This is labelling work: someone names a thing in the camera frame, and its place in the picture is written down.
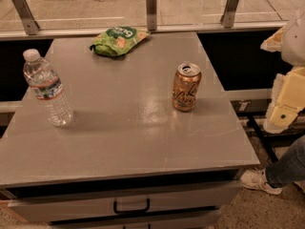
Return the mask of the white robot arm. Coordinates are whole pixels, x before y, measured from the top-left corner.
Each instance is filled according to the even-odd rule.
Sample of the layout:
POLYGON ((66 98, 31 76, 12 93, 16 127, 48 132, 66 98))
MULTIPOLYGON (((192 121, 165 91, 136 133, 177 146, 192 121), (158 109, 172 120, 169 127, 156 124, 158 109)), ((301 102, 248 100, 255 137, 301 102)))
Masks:
POLYGON ((268 133, 280 134, 305 108, 305 7, 286 26, 264 40, 260 48, 281 52, 281 59, 293 66, 288 73, 276 75, 263 123, 268 133))

